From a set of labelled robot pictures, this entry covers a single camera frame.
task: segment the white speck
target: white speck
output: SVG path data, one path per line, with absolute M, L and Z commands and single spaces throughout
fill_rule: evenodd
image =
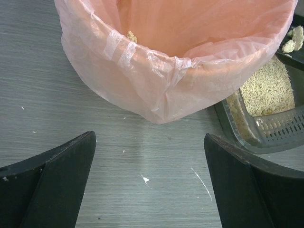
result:
M 144 182 L 146 183 L 146 185 L 148 185 L 147 182 L 149 181 L 149 178 L 145 178 L 143 175 L 141 175 L 141 176 L 142 176 Z
M 210 197 L 210 199 L 211 199 L 211 201 L 212 201 L 211 194 L 210 194 L 209 190 L 207 189 L 205 183 L 204 183 L 203 180 L 200 178 L 200 176 L 194 171 L 194 169 L 193 169 L 192 167 L 191 167 L 191 169 L 193 170 L 193 172 L 195 173 L 195 175 L 199 178 L 200 182 L 203 183 L 203 185 L 204 185 L 205 189 L 207 190 L 207 192 L 208 192 L 208 194 L 209 194 L 209 197 Z

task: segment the trash bin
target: trash bin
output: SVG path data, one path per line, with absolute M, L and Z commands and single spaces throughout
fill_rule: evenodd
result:
M 296 3 L 55 0 L 63 49 L 84 83 L 157 124 L 239 89 L 276 52 Z

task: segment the gray wooden floor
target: gray wooden floor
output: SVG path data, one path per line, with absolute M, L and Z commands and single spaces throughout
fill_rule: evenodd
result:
M 206 133 L 223 137 L 214 108 L 152 124 L 86 87 L 60 37 L 53 1 L 1 2 L 0 167 L 95 131 L 77 228 L 221 227 L 203 150 Z M 263 157 L 304 171 L 303 150 Z

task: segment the trash bag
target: trash bag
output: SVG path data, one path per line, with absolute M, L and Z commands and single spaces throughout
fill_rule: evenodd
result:
M 157 124 L 239 89 L 276 52 L 296 3 L 55 0 L 63 49 L 84 83 Z

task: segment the litter box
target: litter box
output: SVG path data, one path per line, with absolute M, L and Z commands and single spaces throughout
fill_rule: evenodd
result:
M 293 27 L 304 17 L 294 15 Z M 278 114 L 252 117 L 245 107 L 240 90 L 215 104 L 225 135 L 238 147 L 251 153 L 285 151 L 304 144 L 304 47 L 277 58 L 286 66 L 294 94 L 295 108 Z

